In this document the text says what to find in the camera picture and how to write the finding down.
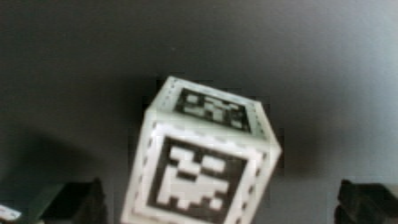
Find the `translucent gripper right finger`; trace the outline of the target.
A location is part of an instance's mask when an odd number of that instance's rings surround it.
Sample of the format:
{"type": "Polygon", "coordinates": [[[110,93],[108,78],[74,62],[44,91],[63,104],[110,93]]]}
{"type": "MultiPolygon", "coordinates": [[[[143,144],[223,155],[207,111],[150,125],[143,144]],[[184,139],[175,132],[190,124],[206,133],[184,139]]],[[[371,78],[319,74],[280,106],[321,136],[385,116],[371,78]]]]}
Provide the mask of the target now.
{"type": "Polygon", "coordinates": [[[398,200],[398,183],[385,183],[383,186],[398,200]]]}

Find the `translucent gripper left finger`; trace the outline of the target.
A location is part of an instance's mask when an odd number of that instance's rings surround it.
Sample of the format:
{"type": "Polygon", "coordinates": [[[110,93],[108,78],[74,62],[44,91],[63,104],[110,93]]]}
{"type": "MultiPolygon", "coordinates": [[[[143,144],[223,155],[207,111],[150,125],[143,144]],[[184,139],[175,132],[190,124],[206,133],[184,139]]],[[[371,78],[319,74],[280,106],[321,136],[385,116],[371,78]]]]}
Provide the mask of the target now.
{"type": "Polygon", "coordinates": [[[44,224],[40,215],[44,214],[62,188],[62,184],[53,184],[44,187],[28,203],[26,211],[17,210],[0,203],[0,224],[44,224]]]}

